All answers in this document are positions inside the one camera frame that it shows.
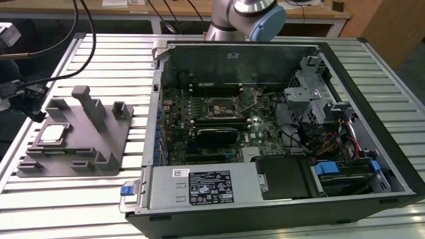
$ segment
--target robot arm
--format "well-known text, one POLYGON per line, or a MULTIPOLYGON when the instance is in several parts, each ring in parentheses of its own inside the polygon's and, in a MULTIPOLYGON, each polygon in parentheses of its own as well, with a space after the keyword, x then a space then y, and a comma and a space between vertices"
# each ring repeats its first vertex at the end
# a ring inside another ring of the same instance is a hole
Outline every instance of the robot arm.
POLYGON ((214 0, 210 41, 269 41, 278 34, 286 19, 277 0, 214 0))
MULTIPOLYGON (((0 54, 13 46, 20 32, 10 23, 0 22, 0 54)), ((45 113, 40 111, 48 87, 32 85, 20 87, 18 67, 12 60, 0 60, 0 111, 18 111, 34 122, 42 122, 45 113)))

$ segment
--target metal workbench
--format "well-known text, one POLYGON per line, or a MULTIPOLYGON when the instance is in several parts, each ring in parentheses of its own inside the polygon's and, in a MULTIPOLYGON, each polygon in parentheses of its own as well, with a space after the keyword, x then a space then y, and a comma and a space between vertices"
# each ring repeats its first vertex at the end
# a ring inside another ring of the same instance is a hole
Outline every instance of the metal workbench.
MULTIPOLYGON (((125 146, 122 169, 113 177, 18 178, 16 165, 22 159, 41 124, 25 121, 0 164, 0 238, 144 238, 118 211, 120 186, 140 177, 144 133, 153 68, 152 43, 156 40, 201 40, 201 36, 165 35, 97 36, 92 63, 72 79, 50 84, 48 98, 70 97, 74 85, 88 85, 102 104, 125 101, 134 106, 134 117, 125 146)), ((326 41, 335 52, 367 101, 387 127, 419 175, 425 177, 425 109, 366 43, 357 39, 275 38, 290 41, 326 41)), ((80 68, 90 51, 90 35, 73 39, 54 75, 80 68)), ((339 97, 342 90, 335 86, 339 97)), ((390 209, 343 225, 325 225, 195 238, 422 238, 425 205, 390 209)))

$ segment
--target warning label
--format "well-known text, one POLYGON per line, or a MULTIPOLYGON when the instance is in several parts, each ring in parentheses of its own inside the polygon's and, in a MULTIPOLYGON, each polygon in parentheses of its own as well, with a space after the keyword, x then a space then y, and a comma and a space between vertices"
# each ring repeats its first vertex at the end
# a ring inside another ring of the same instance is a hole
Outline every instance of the warning label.
POLYGON ((190 204, 233 203, 230 171, 189 173, 190 204))

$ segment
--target black cable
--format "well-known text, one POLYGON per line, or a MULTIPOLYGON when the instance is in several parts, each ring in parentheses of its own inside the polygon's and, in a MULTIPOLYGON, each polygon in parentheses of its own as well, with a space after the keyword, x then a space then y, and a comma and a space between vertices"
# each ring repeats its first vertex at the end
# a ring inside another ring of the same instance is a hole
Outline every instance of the black cable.
MULTIPOLYGON (((278 103, 279 98, 283 96, 283 93, 285 93, 285 92, 282 91, 281 94, 278 95, 278 97, 277 97, 277 99, 275 99, 275 104, 274 104, 274 123, 275 123, 277 126, 278 126, 277 118, 275 118, 277 103, 278 103)), ((313 154, 313 152, 305 147, 305 145, 303 145, 294 137, 291 137, 283 130, 281 131, 281 133, 282 133, 290 140, 293 140, 293 141, 297 143, 297 145, 302 148, 302 150, 303 150, 303 152, 305 152, 306 154, 309 154, 309 155, 313 154)))
POLYGON ((294 132, 294 133, 291 133, 291 135, 290 135, 290 142, 289 142, 289 146, 291 147, 291 143, 293 143, 293 141, 291 141, 291 139, 293 139, 293 135, 294 134, 298 134, 298 132, 294 132))
POLYGON ((282 126, 289 125, 293 128, 298 128, 299 126, 295 123, 282 123, 278 127, 281 128, 282 126))
POLYGON ((53 45, 52 47, 41 50, 41 51, 37 51, 37 52, 32 52, 29 53, 29 57, 36 57, 36 56, 42 56, 48 53, 50 53, 52 51, 54 51, 60 46, 62 46, 62 44, 69 40, 69 38, 73 37, 73 34, 74 34, 74 31, 76 31, 76 28, 77 28, 77 24, 78 24, 78 20, 80 20, 80 13, 78 13, 78 7, 77 7, 77 1, 76 0, 72 0, 72 3, 73 3, 73 24, 72 24, 72 28, 68 32, 68 35, 64 37, 64 39, 56 44, 53 45))
POLYGON ((174 22, 175 22, 175 24, 177 24, 178 32, 179 32, 179 34, 182 35, 183 32, 181 31, 179 23, 178 23, 178 21, 177 21, 177 18, 175 18, 175 16, 174 16, 174 13, 173 13, 173 11, 171 11, 171 8, 170 8, 170 6, 167 5, 166 1, 165 1, 165 0, 162 0, 162 1, 163 1, 165 5, 166 5, 167 10, 170 11, 171 16, 173 16, 174 22))
POLYGON ((167 22, 165 22, 162 16, 159 15, 157 9, 156 9, 154 6, 153 6, 150 0, 148 0, 148 3, 149 3, 149 5, 150 5, 150 7, 152 7, 152 9, 153 9, 153 11, 154 11, 154 13, 156 13, 156 15, 157 15, 158 18, 161 19, 161 22, 163 23, 166 29, 167 29, 173 34, 175 34, 175 30, 174 30, 173 26, 171 26, 167 22))
MULTIPOLYGON (((53 46, 50 46, 49 48, 46 48, 41 51, 18 53, 20 56, 14 57, 13 59, 24 59, 24 58, 42 56, 42 55, 50 53, 52 51, 54 51, 58 47, 61 47, 62 44, 73 37, 76 27, 78 24, 78 20, 80 20, 80 13, 78 13, 78 7, 77 7, 76 0, 72 0, 72 3, 73 3, 73 24, 72 24, 72 28, 68 32, 68 35, 64 37, 64 39, 57 44, 54 44, 53 46)), ((0 55, 0 57, 1 57, 1 59, 6 60, 8 56, 12 56, 12 55, 16 55, 16 54, 4 54, 4 55, 0 55)))
POLYGON ((26 83, 21 84, 21 87, 26 87, 26 86, 32 86, 32 85, 36 85, 36 84, 46 83, 46 82, 50 82, 50 81, 56 81, 56 80, 70 78, 70 77, 76 76, 77 74, 80 74, 81 71, 84 71, 88 63, 90 62, 90 60, 93 58, 93 55, 94 55, 94 50, 96 50, 96 29, 94 29, 94 23, 93 23, 92 14, 90 14, 90 12, 88 10, 85 2, 84 2, 84 0, 80 0, 80 2, 81 2, 81 5, 84 7, 84 10, 86 12, 88 22, 89 22, 89 26, 90 26, 90 30, 92 30, 92 35, 93 35, 92 36, 93 37, 92 51, 90 51, 90 54, 89 54, 89 56, 88 56, 88 58, 86 58, 86 60, 85 60, 85 62, 82 64, 81 68, 76 72, 73 72, 73 73, 70 73, 68 75, 57 76, 57 77, 52 77, 52 78, 45 78, 45 79, 41 79, 41 80, 26 82, 26 83))
POLYGON ((190 2, 190 0, 187 0, 187 3, 190 4, 193 10, 197 12, 197 15, 198 15, 198 17, 199 17, 199 19, 201 19, 201 22, 202 22, 203 29, 206 29, 206 27, 205 27, 205 22, 203 22, 202 16, 201 16, 201 14, 199 14, 197 8, 194 7, 194 5, 193 5, 193 3, 190 2))
POLYGON ((294 1, 295 4, 293 4, 293 3, 287 2, 287 0, 285 0, 285 2, 286 2, 289 5, 291 5, 291 6, 299 6, 299 7, 301 7, 301 9, 302 9, 302 24, 303 24, 303 23, 305 23, 303 7, 305 7, 305 6, 310 6, 311 4, 299 4, 299 3, 297 3, 295 1, 294 1))

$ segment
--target metal bracket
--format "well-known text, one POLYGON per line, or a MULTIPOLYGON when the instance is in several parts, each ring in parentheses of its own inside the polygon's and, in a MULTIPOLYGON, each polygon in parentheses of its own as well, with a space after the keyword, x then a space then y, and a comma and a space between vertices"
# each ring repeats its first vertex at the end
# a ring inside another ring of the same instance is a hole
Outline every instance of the metal bracket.
POLYGON ((132 187, 133 188, 133 193, 132 195, 128 195, 128 196, 121 196, 120 198, 120 205, 118 205, 118 209, 120 209, 120 212, 121 213, 125 213, 125 212, 133 212, 134 211, 134 208, 136 208, 136 205, 133 205, 132 207, 128 207, 125 205, 125 198, 128 197, 132 197, 134 195, 138 195, 138 192, 140 192, 140 179, 134 180, 134 181, 126 181, 124 183, 124 185, 121 186, 122 187, 132 187))
POLYGON ((267 192, 267 184, 265 180, 265 174, 258 174, 259 190, 261 193, 267 192))
POLYGON ((152 44, 152 58, 158 60, 157 57, 167 50, 167 41, 154 41, 152 44))
POLYGON ((350 103, 327 103, 323 107, 325 120, 334 120, 335 118, 342 118, 343 112, 351 108, 350 103))

